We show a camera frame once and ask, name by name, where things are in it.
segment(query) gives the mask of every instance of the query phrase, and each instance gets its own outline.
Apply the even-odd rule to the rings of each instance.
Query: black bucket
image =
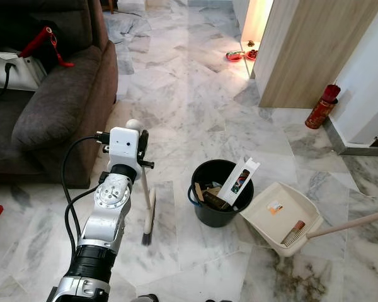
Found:
[[[229,174],[234,170],[235,163],[228,160],[214,159],[205,162],[198,166],[196,171],[192,175],[192,185],[188,190],[188,197],[191,203],[195,205],[196,216],[204,224],[219,228],[227,225],[240,211],[244,210],[253,199],[253,183],[249,180],[249,183],[243,189],[241,194],[238,196],[235,207],[237,210],[231,211],[217,211],[208,207],[206,204],[202,203],[196,192],[195,192],[195,182],[205,183],[205,182],[218,182],[219,184],[224,184],[228,179]],[[193,191],[195,200],[192,200],[190,192]]]

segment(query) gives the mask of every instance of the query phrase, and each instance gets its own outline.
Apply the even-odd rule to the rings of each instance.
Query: beige dustpan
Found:
[[[273,183],[252,200],[241,215],[262,235],[273,249],[284,257],[294,255],[310,238],[356,227],[378,220],[378,213],[318,231],[323,218],[307,197],[286,184]],[[281,243],[294,225],[305,226],[291,240]]]

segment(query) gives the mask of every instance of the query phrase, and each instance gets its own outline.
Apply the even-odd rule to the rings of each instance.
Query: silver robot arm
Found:
[[[143,160],[148,132],[144,130],[140,137],[140,124],[135,120],[127,127],[134,129],[115,127],[110,133],[100,133],[105,137],[103,150],[110,156],[109,174],[94,193],[94,210],[78,240],[70,268],[47,302],[108,301],[111,269],[130,210],[133,183],[142,176],[143,167],[154,167],[154,163]]]

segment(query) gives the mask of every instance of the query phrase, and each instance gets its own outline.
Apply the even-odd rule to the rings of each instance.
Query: sofa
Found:
[[[115,102],[118,71],[100,0],[0,0],[3,9],[28,10],[67,35],[74,67],[54,67],[36,92],[0,97],[0,183],[60,183],[66,150],[78,138],[105,129]],[[80,143],[70,154],[66,183],[89,186],[100,145]]]

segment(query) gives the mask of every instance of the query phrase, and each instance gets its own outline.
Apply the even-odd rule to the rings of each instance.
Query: bucket handle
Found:
[[[192,199],[192,197],[190,196],[190,192],[191,192],[191,191],[192,191],[192,186],[190,186],[190,187],[189,187],[189,190],[188,190],[188,198],[189,198],[189,201],[190,201],[191,203],[193,203],[194,206],[198,206],[199,208],[201,208],[202,205],[201,205],[200,203],[194,201],[194,200]]]

